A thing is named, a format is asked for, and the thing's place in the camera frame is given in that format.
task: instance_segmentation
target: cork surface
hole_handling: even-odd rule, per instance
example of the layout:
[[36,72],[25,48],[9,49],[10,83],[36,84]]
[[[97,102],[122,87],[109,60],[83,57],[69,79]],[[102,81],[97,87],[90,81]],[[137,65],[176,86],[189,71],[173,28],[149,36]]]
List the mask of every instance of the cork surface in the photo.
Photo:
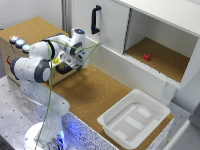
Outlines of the cork surface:
[[[128,49],[125,53],[178,82],[181,82],[190,60],[188,57],[183,56],[149,38],[143,39]],[[143,59],[143,56],[146,53],[151,55],[149,61]]]
[[[18,35],[31,45],[60,32],[67,35],[64,31],[36,17],[0,31],[0,36],[9,41],[11,35]],[[53,91],[70,103],[72,113],[119,149],[123,149],[107,137],[102,126],[97,122],[97,118],[127,95],[131,89],[89,65],[55,84]],[[172,119],[173,116],[169,115],[139,146],[138,150],[146,149]]]

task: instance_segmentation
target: empty white tray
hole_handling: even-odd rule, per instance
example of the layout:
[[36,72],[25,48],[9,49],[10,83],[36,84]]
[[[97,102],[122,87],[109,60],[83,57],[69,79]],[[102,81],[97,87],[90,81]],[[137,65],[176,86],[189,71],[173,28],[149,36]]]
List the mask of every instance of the empty white tray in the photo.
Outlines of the empty white tray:
[[169,108],[135,89],[97,121],[104,127],[105,133],[122,147],[135,149],[169,113]]

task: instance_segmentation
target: handle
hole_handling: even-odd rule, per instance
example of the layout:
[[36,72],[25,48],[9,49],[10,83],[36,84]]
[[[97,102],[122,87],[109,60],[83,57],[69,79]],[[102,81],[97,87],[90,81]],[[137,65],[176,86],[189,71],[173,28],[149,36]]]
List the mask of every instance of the handle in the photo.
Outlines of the handle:
[[62,75],[64,75],[64,74],[70,72],[71,70],[73,70],[73,69],[72,69],[70,66],[65,66],[63,69],[61,69],[61,68],[59,67],[59,65],[56,66],[56,71],[58,71],[58,73],[60,73],[60,74],[62,74]]
[[96,12],[99,10],[101,10],[101,7],[98,5],[96,5],[96,8],[92,10],[92,25],[91,25],[92,34],[100,32],[100,30],[96,28]]

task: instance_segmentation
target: green cable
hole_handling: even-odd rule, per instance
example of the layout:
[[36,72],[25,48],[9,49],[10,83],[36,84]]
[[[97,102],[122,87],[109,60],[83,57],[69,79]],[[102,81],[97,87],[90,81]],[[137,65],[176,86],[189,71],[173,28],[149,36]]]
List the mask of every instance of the green cable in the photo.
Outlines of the green cable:
[[[92,50],[92,52],[91,52],[91,53],[87,56],[87,58],[84,60],[83,63],[85,63],[86,60],[90,57],[90,55],[91,55],[91,54],[94,52],[94,50],[97,48],[97,46],[100,45],[100,43],[97,43],[97,44],[94,45],[94,46],[86,47],[86,48],[76,48],[76,47],[71,47],[71,46],[66,45],[66,44],[63,44],[63,43],[60,43],[60,44],[65,45],[65,46],[67,46],[67,47],[74,48],[74,49],[90,49],[90,48],[93,48],[93,47],[94,47],[94,49]],[[43,124],[42,124],[42,128],[41,128],[41,130],[40,130],[40,133],[39,133],[39,136],[38,136],[38,139],[37,139],[37,142],[36,142],[35,150],[36,150],[36,148],[37,148],[37,145],[38,145],[38,142],[39,142],[39,139],[40,139],[40,135],[41,135],[41,133],[42,133],[42,129],[43,129],[44,123],[45,123],[45,121],[46,121],[47,114],[48,114],[48,112],[49,112],[50,101],[51,101],[52,82],[53,82],[53,75],[52,75],[52,59],[51,59],[51,52],[50,52],[50,46],[49,46],[49,43],[47,43],[47,46],[48,46],[49,57],[50,57],[50,62],[51,62],[51,85],[50,85],[50,94],[49,94],[49,101],[48,101],[47,112],[46,112],[46,114],[45,114],[44,121],[43,121]]]
[[36,150],[36,148],[37,148],[37,145],[38,145],[38,142],[39,142],[39,139],[40,139],[40,135],[41,135],[41,133],[42,133],[42,129],[43,129],[44,123],[45,123],[45,121],[46,121],[47,114],[48,114],[48,112],[49,112],[49,106],[50,106],[50,101],[51,101],[51,91],[52,91],[52,82],[53,82],[52,60],[51,60],[51,53],[50,53],[49,43],[47,43],[47,46],[48,46],[49,57],[50,57],[50,62],[51,62],[51,85],[50,85],[50,93],[49,93],[49,101],[48,101],[47,112],[46,112],[46,114],[45,114],[44,121],[43,121],[43,124],[42,124],[42,128],[41,128],[41,130],[40,130],[40,133],[39,133],[39,136],[38,136],[38,139],[37,139],[37,142],[36,142],[35,150]]

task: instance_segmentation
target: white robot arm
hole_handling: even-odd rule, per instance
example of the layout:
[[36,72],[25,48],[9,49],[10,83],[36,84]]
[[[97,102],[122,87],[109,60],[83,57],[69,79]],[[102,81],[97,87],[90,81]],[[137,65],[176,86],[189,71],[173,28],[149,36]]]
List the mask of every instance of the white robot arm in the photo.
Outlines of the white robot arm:
[[[72,69],[79,70],[81,67],[86,68],[89,62],[89,54],[82,49],[84,43],[84,31],[75,29],[71,39],[63,34],[48,37],[31,45],[29,58],[14,58],[10,64],[10,69],[16,79],[22,80],[21,92],[30,100],[47,107],[49,89],[40,83],[44,83],[50,78],[49,61],[57,58],[59,51],[62,50],[64,55],[61,59],[66,63],[67,67],[65,68],[68,68],[67,71]],[[40,136],[38,150],[57,150],[55,148],[56,144],[53,144],[54,146],[50,144],[50,146],[49,143],[53,141],[55,143],[57,135],[62,132],[61,116],[69,111],[69,107],[69,103],[64,98],[52,92],[50,109]],[[60,146],[59,149],[66,149],[64,141],[63,146]]]

